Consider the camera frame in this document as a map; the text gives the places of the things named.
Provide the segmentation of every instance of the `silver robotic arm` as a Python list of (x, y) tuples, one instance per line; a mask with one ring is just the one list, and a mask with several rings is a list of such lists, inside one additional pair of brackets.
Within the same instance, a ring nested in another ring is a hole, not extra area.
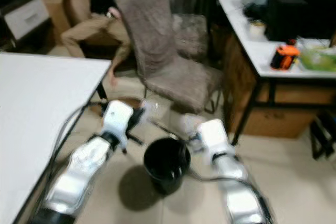
[[(128, 131), (138, 123), (140, 116), (141, 112), (120, 101), (110, 102), (102, 130), (73, 152), (66, 170), (57, 178), (30, 223), (74, 223), (85, 206), (94, 179), (117, 147), (125, 150)], [(251, 184), (235, 149), (228, 142), (222, 122), (203, 123), (197, 131), (205, 147), (205, 162), (214, 165), (220, 176), (231, 178), (219, 181), (231, 224), (273, 223), (264, 199)]]

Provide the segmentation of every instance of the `floor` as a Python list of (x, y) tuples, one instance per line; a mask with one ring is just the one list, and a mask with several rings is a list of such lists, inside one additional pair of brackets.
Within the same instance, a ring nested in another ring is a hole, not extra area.
[[(56, 47), (50, 54), (67, 56), (68, 52), (64, 47)], [(104, 87), (110, 99), (143, 96), (143, 85), (134, 72), (120, 77), (115, 88), (104, 80)], [(155, 117), (178, 131), (181, 115), (170, 110), (170, 101), (155, 94), (149, 100), (159, 104)], [(221, 118), (220, 111), (216, 117)], [(202, 116), (213, 118), (205, 112)], [(94, 112), (86, 111), (60, 159), (99, 130), (100, 124)], [(133, 134), (144, 140), (145, 146), (130, 142), (127, 156), (115, 153), (99, 176), (77, 223), (228, 223), (216, 183), (201, 184), (185, 177), (176, 193), (165, 198), (158, 195), (142, 167), (142, 159), (146, 146), (166, 133), (143, 122)], [(296, 141), (247, 135), (240, 140), (237, 152), (268, 198), (277, 223), (334, 223), (336, 163), (314, 161), (306, 133)], [(203, 164), (201, 156), (193, 156), (192, 166), (203, 175), (214, 174)]]

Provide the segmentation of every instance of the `white table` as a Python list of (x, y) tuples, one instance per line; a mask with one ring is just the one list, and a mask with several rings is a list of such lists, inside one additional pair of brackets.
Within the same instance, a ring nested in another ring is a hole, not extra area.
[[(253, 108), (274, 109), (305, 109), (305, 110), (336, 110), (334, 104), (301, 104), (275, 102), (277, 85), (309, 85), (318, 87), (336, 87), (336, 72), (311, 71), (302, 65), (295, 64), (288, 71), (277, 71), (270, 67), (270, 62), (275, 54), (276, 47), (281, 43), (268, 41), (265, 36), (253, 39), (249, 35), (248, 20), (243, 14), (243, 5), (240, 0), (218, 0), (233, 31), (237, 35), (251, 67), (254, 69), (257, 81), (245, 107), (237, 128), (233, 145), (238, 143), (248, 117)], [(269, 99), (267, 102), (258, 102), (257, 98), (264, 83), (269, 84)]]
[(1, 224), (15, 220), (50, 161), (64, 120), (90, 101), (110, 63), (0, 54)]

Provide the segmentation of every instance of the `black plastic bucket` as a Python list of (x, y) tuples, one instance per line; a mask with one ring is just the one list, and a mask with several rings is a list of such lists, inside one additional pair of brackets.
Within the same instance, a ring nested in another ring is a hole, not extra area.
[(143, 163), (155, 189), (169, 195), (181, 186), (183, 175), (190, 167), (190, 158), (183, 143), (173, 138), (162, 138), (147, 148)]

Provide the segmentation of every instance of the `drawer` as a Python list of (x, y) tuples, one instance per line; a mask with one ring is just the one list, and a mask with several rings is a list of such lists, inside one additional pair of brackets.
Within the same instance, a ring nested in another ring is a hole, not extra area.
[(6, 23), (16, 40), (21, 39), (49, 18), (43, 0), (33, 0), (5, 15)]

